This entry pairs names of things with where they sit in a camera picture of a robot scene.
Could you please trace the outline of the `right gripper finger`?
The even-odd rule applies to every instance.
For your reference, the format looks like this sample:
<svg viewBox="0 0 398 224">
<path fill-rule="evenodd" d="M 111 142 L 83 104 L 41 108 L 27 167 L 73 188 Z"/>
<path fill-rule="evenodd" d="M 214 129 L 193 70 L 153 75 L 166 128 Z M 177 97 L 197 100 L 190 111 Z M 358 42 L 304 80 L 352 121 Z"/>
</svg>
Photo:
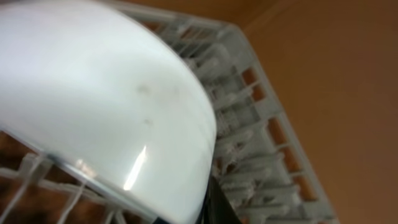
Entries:
<svg viewBox="0 0 398 224">
<path fill-rule="evenodd" d="M 201 212 L 202 224 L 242 224 L 218 181 L 210 176 Z"/>
</svg>

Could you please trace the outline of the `light blue small bowl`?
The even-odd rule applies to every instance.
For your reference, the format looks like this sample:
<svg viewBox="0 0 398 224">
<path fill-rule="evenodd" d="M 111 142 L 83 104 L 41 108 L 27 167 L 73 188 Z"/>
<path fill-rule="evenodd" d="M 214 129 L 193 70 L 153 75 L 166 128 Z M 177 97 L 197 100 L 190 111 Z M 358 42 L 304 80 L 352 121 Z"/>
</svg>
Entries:
<svg viewBox="0 0 398 224">
<path fill-rule="evenodd" d="M 169 46 L 103 3 L 1 4 L 1 129 L 145 217 L 200 214 L 212 105 Z"/>
</svg>

